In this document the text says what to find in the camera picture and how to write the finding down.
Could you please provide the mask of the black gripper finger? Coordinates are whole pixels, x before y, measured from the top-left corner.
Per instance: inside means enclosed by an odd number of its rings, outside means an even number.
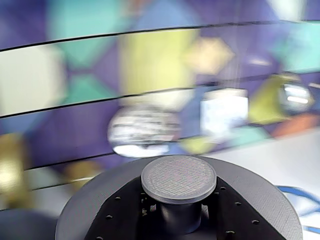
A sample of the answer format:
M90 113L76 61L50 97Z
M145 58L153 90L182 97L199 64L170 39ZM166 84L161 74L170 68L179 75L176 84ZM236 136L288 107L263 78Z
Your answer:
M220 177L204 200L208 222L192 240L284 240L285 238L234 188Z
M87 240L178 240L165 229L161 205L149 197L135 178L102 204Z

